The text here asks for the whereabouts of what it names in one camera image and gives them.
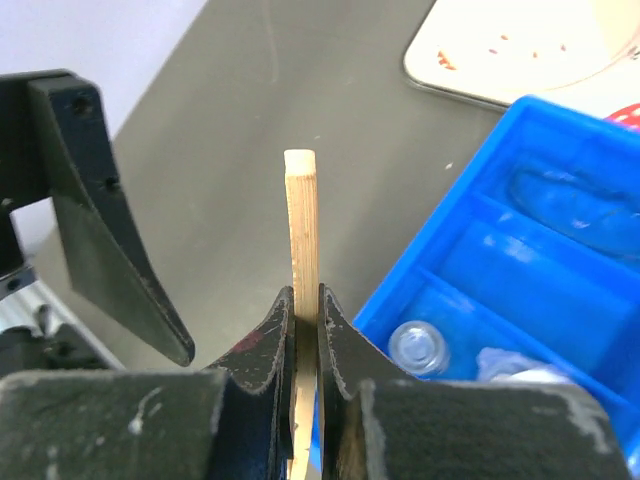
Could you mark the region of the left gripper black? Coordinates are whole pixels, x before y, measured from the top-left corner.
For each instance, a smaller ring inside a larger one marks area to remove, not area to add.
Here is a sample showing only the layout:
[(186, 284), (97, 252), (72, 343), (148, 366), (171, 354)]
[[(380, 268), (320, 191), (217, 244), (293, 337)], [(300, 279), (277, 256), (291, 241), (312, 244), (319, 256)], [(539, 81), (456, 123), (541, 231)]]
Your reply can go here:
[(114, 160), (100, 90), (72, 72), (1, 76), (1, 208), (52, 196), (73, 290), (180, 366), (195, 343), (158, 280)]

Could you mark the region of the wooden tweezers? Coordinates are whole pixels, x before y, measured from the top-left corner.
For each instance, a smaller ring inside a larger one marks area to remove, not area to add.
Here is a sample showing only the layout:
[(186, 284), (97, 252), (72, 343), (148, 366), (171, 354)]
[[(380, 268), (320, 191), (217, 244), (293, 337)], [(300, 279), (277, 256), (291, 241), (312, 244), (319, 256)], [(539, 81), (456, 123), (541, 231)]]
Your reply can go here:
[(319, 315), (318, 195), (315, 152), (284, 152), (295, 315), (293, 459), (288, 477), (307, 475), (313, 430)]

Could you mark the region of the blue plastic bin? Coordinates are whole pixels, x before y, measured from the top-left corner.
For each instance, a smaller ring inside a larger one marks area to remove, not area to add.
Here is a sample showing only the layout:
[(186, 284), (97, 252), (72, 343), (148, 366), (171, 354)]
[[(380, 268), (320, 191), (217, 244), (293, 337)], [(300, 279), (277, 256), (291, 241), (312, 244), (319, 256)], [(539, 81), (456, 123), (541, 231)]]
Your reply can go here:
[(639, 468), (639, 261), (618, 261), (524, 214), (508, 186), (523, 167), (587, 176), (639, 197), (639, 120), (534, 97), (516, 101), (355, 318), (381, 350), (420, 320), (443, 335), (444, 377), (477, 378), (485, 347), (556, 366), (604, 407)]

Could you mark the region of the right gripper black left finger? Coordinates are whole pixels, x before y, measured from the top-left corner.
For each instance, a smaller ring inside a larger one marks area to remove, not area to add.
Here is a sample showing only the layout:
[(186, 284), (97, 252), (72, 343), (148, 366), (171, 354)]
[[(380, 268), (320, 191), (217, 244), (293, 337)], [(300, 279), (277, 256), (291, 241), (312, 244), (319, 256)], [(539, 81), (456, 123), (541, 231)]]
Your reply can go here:
[(264, 320), (211, 364), (226, 375), (213, 420), (207, 479), (284, 479), (293, 456), (293, 289), (282, 288)]

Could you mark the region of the small clear glass dish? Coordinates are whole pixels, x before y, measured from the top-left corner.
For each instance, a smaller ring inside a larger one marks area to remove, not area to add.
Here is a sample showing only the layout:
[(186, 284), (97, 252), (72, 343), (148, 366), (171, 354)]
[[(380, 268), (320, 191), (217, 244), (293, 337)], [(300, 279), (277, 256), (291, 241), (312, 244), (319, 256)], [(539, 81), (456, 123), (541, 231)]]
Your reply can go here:
[(430, 323), (412, 320), (398, 326), (388, 342), (389, 356), (414, 376), (440, 374), (449, 366), (448, 345)]

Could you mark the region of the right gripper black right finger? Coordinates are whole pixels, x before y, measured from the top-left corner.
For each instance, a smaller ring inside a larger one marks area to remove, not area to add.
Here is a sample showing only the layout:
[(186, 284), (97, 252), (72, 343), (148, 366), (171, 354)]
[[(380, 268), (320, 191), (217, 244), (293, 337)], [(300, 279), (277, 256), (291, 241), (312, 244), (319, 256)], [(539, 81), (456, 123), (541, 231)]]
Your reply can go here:
[(386, 434), (374, 413), (378, 387), (417, 380), (345, 319), (335, 293), (319, 287), (318, 424), (324, 479), (387, 479)]

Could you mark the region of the plastic bag with contents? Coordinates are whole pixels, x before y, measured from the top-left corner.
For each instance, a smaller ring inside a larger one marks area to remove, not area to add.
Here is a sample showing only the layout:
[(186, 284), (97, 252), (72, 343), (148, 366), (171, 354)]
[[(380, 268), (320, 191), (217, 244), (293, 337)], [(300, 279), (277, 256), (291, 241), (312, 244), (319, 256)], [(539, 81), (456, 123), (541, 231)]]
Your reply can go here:
[(477, 355), (476, 363), (479, 382), (573, 384), (571, 377), (554, 365), (515, 351), (485, 347)]

